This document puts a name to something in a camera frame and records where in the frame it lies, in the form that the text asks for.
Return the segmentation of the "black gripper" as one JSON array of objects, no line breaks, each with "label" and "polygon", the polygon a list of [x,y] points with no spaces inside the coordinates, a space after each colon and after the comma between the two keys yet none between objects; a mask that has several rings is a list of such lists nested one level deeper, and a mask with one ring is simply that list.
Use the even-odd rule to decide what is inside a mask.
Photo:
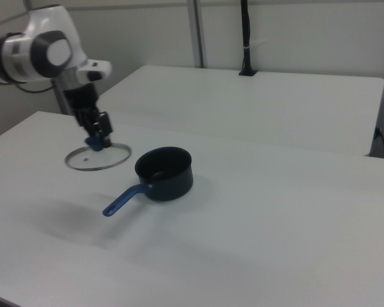
[{"label": "black gripper", "polygon": [[91,138],[99,135],[103,147],[109,148],[112,144],[109,135],[113,128],[108,113],[103,111],[99,114],[96,105],[99,96],[95,86],[88,83],[73,90],[64,90],[63,94],[79,126]]}]

